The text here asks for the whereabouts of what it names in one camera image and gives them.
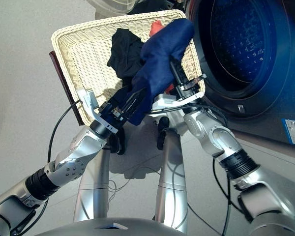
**white wicker basket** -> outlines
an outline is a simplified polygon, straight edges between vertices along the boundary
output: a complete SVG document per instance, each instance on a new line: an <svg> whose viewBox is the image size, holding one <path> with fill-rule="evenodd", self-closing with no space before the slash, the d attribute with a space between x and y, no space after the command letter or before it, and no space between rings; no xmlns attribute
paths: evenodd
<svg viewBox="0 0 295 236"><path fill-rule="evenodd" d="M101 105L121 88L121 80L115 71L107 66L111 56L112 36L117 28L129 29L146 42L152 22L161 20L166 26L177 18L185 18L184 13L168 10L96 20L54 32L52 44L73 99L79 99L77 90L92 89L98 104ZM193 41L185 51L182 66L189 80L201 75ZM199 85L200 91L204 92L204 82L200 81ZM78 105L78 110L84 124L90 125L93 119L81 105Z"/></svg>

